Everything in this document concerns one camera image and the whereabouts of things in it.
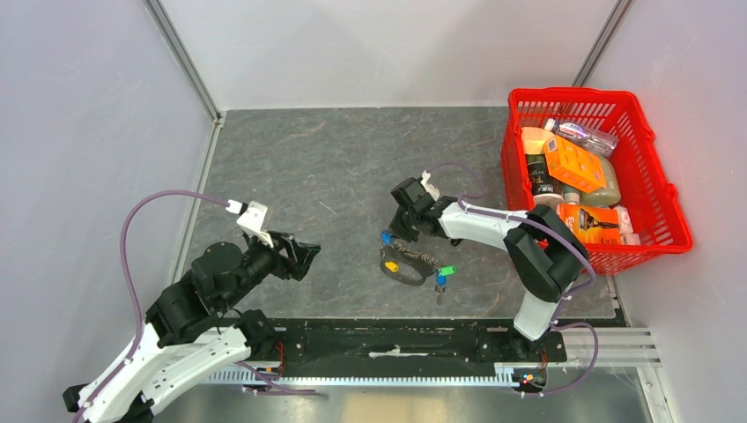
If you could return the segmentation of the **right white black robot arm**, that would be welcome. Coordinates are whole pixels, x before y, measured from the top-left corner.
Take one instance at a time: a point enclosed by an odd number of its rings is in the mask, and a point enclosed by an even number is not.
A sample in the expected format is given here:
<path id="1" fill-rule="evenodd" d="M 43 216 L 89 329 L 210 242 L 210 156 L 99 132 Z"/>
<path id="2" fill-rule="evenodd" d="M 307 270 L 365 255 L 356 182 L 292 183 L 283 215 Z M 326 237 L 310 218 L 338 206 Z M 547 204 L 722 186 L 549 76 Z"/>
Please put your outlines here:
<path id="1" fill-rule="evenodd" d="M 572 283 L 592 269 L 588 251 L 558 214 L 544 204 L 529 211 L 469 204 L 440 195 L 425 176 L 400 182 L 390 194 L 397 209 L 389 230 L 396 238 L 414 242 L 424 234 L 507 252 L 525 289 L 508 348 L 518 360 L 538 355 Z"/>

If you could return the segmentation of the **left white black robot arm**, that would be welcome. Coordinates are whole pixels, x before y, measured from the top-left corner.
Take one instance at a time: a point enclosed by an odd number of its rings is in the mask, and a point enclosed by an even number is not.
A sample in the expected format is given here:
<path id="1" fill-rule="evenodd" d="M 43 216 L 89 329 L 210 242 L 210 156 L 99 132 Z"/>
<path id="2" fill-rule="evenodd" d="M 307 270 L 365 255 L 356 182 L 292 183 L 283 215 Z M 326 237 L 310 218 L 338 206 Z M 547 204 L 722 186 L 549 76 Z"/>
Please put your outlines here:
<path id="1" fill-rule="evenodd" d="M 148 308 L 140 339 L 132 340 L 105 373 L 63 392 L 81 422 L 150 422 L 178 396 L 222 367 L 267 360 L 277 331 L 259 309 L 226 314 L 267 277 L 302 280 L 322 248 L 288 233 L 270 243 L 244 237 L 210 245 Z"/>

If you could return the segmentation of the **green capped key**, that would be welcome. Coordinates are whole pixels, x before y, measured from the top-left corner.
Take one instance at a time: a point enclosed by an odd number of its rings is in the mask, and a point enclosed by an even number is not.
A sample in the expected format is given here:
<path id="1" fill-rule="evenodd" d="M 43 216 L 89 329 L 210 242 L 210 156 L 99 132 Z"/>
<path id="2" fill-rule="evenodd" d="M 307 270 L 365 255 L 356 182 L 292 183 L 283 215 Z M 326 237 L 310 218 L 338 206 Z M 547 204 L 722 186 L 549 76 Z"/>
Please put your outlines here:
<path id="1" fill-rule="evenodd" d="M 453 265 L 443 266 L 438 269 L 438 272 L 443 277 L 448 277 L 457 273 L 457 268 Z"/>

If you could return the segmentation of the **leopard print wrist strap keyring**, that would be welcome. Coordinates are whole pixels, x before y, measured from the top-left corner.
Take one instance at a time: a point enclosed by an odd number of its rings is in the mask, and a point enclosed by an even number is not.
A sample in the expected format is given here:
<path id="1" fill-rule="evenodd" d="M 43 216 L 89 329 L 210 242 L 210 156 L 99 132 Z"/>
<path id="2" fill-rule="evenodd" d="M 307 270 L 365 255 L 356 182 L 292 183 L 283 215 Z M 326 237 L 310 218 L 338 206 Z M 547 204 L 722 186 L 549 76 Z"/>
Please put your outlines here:
<path id="1" fill-rule="evenodd" d="M 398 273 L 389 272 L 384 263 L 393 261 L 399 264 Z M 407 286 L 421 286 L 431 276 L 435 275 L 435 266 L 426 261 L 419 253 L 412 254 L 407 249 L 399 249 L 394 245 L 384 246 L 379 252 L 379 266 L 381 272 L 395 282 Z"/>

